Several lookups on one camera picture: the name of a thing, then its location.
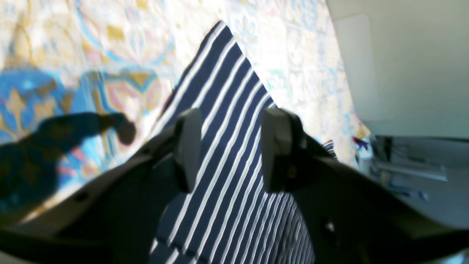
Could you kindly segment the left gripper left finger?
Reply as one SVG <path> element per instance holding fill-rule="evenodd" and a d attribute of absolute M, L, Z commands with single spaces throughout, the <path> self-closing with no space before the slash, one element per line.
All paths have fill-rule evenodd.
<path fill-rule="evenodd" d="M 198 109 L 124 164 L 24 224 L 1 229 L 1 251 L 40 264 L 146 264 L 160 219 L 193 192 L 203 117 Z"/>

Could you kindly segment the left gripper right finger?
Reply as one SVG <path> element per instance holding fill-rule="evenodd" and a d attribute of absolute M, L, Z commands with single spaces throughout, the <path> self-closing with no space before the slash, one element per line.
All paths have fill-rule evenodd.
<path fill-rule="evenodd" d="M 316 264 L 430 264 L 468 252 L 468 230 L 403 203 L 308 136 L 294 113 L 262 112 L 263 185 L 297 203 Z"/>

